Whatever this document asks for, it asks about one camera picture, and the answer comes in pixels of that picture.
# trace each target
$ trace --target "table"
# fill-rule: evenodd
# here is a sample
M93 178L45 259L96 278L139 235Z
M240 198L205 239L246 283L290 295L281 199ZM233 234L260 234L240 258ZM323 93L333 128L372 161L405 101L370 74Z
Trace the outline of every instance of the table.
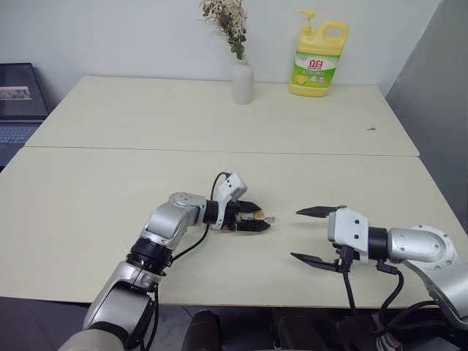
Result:
M257 235L211 232L166 270L164 303L348 307L341 275L289 255L336 257L327 221L295 214L313 205L346 204L375 226L432 224L468 258L468 238L416 157L29 147L0 173L0 295L92 301L152 211L172 192L208 195L220 170L239 173L244 198L276 222ZM201 230L191 228L179 249ZM401 269L393 306L427 299L422 281ZM377 307L396 278L355 263L351 282L359 307Z
M255 83L237 105L228 82L139 78L84 77L26 145L418 156L376 86L312 99Z

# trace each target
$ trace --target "gray wall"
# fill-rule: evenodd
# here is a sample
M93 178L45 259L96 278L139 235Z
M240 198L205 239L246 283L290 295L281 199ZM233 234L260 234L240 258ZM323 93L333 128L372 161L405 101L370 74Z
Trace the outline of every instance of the gray wall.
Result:
M387 95L467 231L468 1L444 0Z

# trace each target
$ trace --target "laptop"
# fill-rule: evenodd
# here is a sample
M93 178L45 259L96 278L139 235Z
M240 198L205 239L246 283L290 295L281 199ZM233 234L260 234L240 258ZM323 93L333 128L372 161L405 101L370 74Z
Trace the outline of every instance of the laptop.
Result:
M0 64L0 171L48 115L32 64Z

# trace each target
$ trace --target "yellow bottle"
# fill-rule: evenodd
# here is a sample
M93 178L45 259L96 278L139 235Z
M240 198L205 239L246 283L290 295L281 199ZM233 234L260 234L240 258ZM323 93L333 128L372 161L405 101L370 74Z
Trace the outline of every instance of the yellow bottle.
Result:
M315 11L299 11L309 22L301 29L298 50L295 54L294 72L290 81L290 92L304 97L323 97L330 88L336 65L348 35L348 26L343 22L325 22L312 31L310 20ZM341 35L327 34L328 29L339 29Z

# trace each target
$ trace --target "robotic arm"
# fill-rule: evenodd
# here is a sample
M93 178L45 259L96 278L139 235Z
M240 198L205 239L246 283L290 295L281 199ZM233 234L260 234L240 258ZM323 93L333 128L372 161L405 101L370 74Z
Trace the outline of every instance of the robotic arm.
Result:
M157 309L157 302L148 294L157 294L164 269L171 264L172 253L187 228L202 223L216 229L224 225L235 227L235 216L227 221L224 214L233 213L231 208L246 191L246 184L233 173L219 186L216 200L186 192L172 194L150 217L126 259L117 265L89 307L83 331L72 336L60 350L137 347Z
M330 216L328 240L337 248L339 259L325 263L305 254L292 253L294 257L312 267L339 273L349 272L353 260L376 260L377 270L392 274L396 274L396 268L385 261L403 263L423 280L450 323L468 330L468 264L459 257L447 234L426 225L389 230L370 227L366 217L345 206L305 208L298 214Z

